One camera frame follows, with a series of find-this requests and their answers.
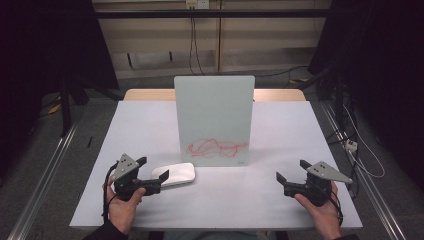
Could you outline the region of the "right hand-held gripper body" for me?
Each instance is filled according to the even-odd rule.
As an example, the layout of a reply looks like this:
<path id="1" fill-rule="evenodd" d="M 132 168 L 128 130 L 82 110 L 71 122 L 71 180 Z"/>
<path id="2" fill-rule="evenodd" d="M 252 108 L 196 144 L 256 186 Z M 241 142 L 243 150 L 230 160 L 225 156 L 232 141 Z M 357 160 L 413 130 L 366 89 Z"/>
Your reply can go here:
<path id="1" fill-rule="evenodd" d="M 307 172 L 303 184 L 288 182 L 284 186 L 284 195 L 294 197 L 301 194 L 316 207 L 323 206 L 330 200 L 332 194 L 332 181 L 351 184 L 353 180 L 339 172 L 329 164 L 320 161 L 304 169 Z"/>

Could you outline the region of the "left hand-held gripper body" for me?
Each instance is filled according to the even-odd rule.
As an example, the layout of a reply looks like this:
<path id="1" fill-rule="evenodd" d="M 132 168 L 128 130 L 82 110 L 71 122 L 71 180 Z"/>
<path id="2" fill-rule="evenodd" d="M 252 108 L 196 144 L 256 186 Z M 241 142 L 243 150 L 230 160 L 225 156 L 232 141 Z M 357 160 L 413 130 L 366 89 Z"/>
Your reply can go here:
<path id="1" fill-rule="evenodd" d="M 138 172 L 141 167 L 138 166 L 137 160 L 127 154 L 123 154 L 118 160 L 112 179 L 115 192 L 121 200 L 128 201 L 139 188 L 146 190 L 146 196 L 161 192 L 162 183 L 159 178 L 150 180 L 140 180 L 138 178 Z"/>

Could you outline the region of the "white board eraser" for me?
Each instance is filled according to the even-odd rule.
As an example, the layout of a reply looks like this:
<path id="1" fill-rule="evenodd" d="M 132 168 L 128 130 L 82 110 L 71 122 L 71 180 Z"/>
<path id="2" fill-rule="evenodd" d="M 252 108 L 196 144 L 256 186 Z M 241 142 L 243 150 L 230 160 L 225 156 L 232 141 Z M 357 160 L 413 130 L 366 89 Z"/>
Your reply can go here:
<path id="1" fill-rule="evenodd" d="M 153 169 L 151 178 L 158 179 L 159 176 L 166 171 L 169 171 L 169 177 L 162 183 L 163 187 L 190 183 L 193 182 L 196 177 L 195 168 L 192 163 L 179 163 Z"/>

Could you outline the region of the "glass whiteboard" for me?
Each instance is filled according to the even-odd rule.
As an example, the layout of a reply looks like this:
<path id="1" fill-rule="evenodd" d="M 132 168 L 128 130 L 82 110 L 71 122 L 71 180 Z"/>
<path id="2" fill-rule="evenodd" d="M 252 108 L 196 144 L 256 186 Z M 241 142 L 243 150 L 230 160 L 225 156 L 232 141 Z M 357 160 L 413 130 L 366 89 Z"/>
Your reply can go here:
<path id="1" fill-rule="evenodd" d="M 181 159 L 197 167 L 249 162 L 255 78 L 174 78 Z"/>

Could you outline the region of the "person's left hand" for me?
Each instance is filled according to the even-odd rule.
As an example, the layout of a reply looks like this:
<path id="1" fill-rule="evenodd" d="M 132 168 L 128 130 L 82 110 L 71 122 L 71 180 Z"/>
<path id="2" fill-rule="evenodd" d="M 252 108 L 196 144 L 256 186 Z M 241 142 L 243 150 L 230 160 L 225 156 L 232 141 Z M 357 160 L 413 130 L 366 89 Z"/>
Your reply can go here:
<path id="1" fill-rule="evenodd" d="M 124 235 L 128 235 L 132 229 L 138 204 L 142 201 L 146 190 L 137 189 L 128 201 L 123 201 L 115 196 L 111 186 L 106 188 L 106 199 L 109 203 L 109 220 Z"/>

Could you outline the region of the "person's right hand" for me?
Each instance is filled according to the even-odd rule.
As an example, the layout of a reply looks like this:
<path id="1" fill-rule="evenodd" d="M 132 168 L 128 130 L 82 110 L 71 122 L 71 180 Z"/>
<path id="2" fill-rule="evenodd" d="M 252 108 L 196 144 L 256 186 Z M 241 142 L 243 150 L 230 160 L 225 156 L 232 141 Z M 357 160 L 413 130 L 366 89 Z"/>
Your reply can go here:
<path id="1" fill-rule="evenodd" d="M 323 206 L 316 207 L 301 194 L 296 194 L 294 198 L 308 211 L 316 231 L 323 240 L 336 240 L 342 236 L 338 210 L 334 204 L 328 201 Z"/>

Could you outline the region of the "white table mat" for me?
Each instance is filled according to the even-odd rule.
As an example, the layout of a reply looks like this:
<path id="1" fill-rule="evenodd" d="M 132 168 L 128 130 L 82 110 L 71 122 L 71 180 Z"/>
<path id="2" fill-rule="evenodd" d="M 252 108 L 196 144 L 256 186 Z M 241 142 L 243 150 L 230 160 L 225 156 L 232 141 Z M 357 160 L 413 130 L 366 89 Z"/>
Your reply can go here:
<path id="1" fill-rule="evenodd" d="M 140 177 L 180 160 L 177 113 L 170 101 L 118 104 L 86 188 L 70 222 L 75 228 L 102 224 L 107 170 L 122 154 L 146 157 Z M 250 161 L 242 167 L 199 167 L 193 182 L 144 198 L 135 225 L 146 230 L 297 230 L 312 221 L 276 180 L 306 177 L 299 162 L 335 160 L 307 101 L 254 102 Z"/>

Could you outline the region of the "black metal stand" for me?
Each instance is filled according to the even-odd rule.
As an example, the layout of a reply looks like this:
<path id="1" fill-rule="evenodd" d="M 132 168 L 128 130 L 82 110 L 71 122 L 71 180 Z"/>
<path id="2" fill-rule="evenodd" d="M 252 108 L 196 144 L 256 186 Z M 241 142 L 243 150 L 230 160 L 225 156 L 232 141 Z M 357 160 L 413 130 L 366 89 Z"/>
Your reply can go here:
<path id="1" fill-rule="evenodd" d="M 60 105 L 62 109 L 62 137 L 67 135 L 72 126 L 69 97 L 72 97 L 76 105 L 86 105 L 89 101 L 83 83 L 84 81 L 80 76 L 66 76 L 61 80 Z"/>

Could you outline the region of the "black horizontal bar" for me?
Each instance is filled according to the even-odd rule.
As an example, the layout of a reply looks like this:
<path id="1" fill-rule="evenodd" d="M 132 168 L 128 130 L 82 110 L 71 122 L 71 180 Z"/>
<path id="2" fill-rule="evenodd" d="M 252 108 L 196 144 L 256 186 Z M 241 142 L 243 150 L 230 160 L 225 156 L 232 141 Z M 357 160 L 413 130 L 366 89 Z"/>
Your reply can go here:
<path id="1" fill-rule="evenodd" d="M 101 19 L 131 18 L 314 18 L 336 15 L 328 9 L 287 9 L 287 10 L 134 10 L 98 11 Z"/>

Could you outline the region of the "metal floor rail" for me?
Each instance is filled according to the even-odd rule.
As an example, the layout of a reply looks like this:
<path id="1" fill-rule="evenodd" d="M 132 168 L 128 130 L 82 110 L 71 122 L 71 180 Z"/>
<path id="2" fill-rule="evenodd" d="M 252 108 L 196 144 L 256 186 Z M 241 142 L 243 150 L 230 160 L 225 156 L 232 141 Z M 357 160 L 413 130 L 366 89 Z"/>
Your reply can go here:
<path id="1" fill-rule="evenodd" d="M 6 240 L 26 240 L 29 230 L 34 223 L 53 179 L 64 159 L 65 154 L 67 153 L 77 128 L 78 123 L 73 123 L 67 133 L 60 138 L 60 141 L 50 158 L 41 179 L 38 181 L 34 191 Z"/>
<path id="2" fill-rule="evenodd" d="M 335 112 L 329 104 L 320 103 L 321 108 L 325 112 L 325 115 L 336 132 L 338 140 L 342 140 L 343 137 L 347 137 L 347 133 L 344 130 L 341 130 L 341 127 L 336 123 Z M 372 177 L 367 171 L 364 170 L 365 167 L 362 166 L 362 161 L 359 157 L 354 157 L 353 153 L 345 147 L 345 144 L 342 142 L 341 146 L 343 147 L 349 163 L 355 165 L 353 168 L 357 176 L 357 181 L 361 183 L 363 191 L 367 194 L 374 210 L 376 211 L 382 225 L 384 226 L 386 232 L 388 233 L 391 240 L 406 240 L 406 236 L 403 233 L 399 222 L 397 221 L 393 211 L 390 209 L 389 205 L 386 203 L 385 199 L 381 195 L 377 186 L 375 185 Z"/>

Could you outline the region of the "white wall outlets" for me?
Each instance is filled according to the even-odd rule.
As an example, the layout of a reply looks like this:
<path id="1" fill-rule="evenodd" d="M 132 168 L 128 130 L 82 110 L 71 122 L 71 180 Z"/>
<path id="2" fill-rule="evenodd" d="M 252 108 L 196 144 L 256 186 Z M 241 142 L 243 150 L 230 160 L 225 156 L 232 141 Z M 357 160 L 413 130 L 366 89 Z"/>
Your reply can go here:
<path id="1" fill-rule="evenodd" d="M 210 8 L 209 0 L 185 0 L 187 9 L 206 10 Z"/>

